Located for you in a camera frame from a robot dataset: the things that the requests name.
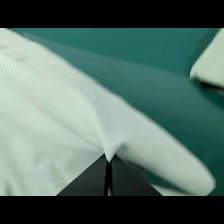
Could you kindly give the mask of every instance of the white fabric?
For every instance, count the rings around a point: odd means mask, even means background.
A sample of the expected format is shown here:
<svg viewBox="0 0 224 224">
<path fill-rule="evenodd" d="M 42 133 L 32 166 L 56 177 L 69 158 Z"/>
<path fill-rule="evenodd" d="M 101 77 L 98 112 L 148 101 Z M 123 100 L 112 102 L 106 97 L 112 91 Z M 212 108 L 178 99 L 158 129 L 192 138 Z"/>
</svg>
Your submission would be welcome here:
<svg viewBox="0 0 224 224">
<path fill-rule="evenodd" d="M 0 195 L 56 195 L 115 153 L 194 195 L 215 182 L 170 134 L 44 47 L 0 29 Z"/>
<path fill-rule="evenodd" d="M 190 77 L 224 88 L 224 29 L 221 29 L 193 65 Z"/>
</svg>

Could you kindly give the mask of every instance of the white object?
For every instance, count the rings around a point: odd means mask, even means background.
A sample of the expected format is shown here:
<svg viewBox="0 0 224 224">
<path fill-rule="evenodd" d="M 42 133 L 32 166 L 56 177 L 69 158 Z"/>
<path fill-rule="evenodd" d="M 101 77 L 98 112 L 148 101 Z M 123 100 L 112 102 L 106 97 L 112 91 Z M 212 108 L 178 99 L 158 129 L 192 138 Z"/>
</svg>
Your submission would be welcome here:
<svg viewBox="0 0 224 224">
<path fill-rule="evenodd" d="M 64 59 L 0 29 L 0 195 L 56 195 L 115 153 L 194 195 L 215 182 L 151 119 Z"/>
<path fill-rule="evenodd" d="M 190 77 L 224 88 L 224 29 L 221 29 L 193 65 Z"/>
</svg>

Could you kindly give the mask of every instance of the white cloth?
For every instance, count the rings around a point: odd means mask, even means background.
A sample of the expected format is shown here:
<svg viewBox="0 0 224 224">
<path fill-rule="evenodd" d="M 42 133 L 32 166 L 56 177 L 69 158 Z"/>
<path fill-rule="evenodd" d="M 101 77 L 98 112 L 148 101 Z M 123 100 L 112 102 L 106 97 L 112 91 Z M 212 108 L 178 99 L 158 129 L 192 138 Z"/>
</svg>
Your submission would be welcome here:
<svg viewBox="0 0 224 224">
<path fill-rule="evenodd" d="M 194 195 L 215 181 L 148 117 L 64 59 L 0 29 L 0 195 L 56 195 L 115 153 Z"/>
<path fill-rule="evenodd" d="M 193 65 L 190 77 L 224 88 L 224 29 L 221 29 Z"/>
</svg>

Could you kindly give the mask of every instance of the green surface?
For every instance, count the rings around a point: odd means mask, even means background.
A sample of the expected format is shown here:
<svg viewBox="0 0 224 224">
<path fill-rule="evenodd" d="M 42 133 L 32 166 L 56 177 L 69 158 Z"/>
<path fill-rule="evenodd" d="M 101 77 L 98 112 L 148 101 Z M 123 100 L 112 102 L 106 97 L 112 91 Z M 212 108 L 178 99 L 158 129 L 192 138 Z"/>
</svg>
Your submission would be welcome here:
<svg viewBox="0 0 224 224">
<path fill-rule="evenodd" d="M 189 80 L 192 63 L 217 29 L 125 30 L 16 31 L 37 35 L 30 38 L 60 54 L 163 126 L 209 167 L 217 181 L 213 195 L 224 195 L 223 97 Z M 168 185 L 148 172 L 146 176 L 151 183 Z"/>
</svg>

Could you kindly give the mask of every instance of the textured fabric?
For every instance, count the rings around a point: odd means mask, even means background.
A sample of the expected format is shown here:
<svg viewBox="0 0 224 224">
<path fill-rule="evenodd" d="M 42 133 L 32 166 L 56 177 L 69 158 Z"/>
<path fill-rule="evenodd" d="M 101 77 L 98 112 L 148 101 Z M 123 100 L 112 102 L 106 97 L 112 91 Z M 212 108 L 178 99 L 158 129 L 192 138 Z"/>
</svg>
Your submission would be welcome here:
<svg viewBox="0 0 224 224">
<path fill-rule="evenodd" d="M 185 191 L 214 180 L 171 135 L 66 61 L 0 30 L 1 195 L 55 195 L 105 153 Z"/>
<path fill-rule="evenodd" d="M 204 50 L 191 69 L 190 77 L 224 88 L 224 29 Z"/>
</svg>

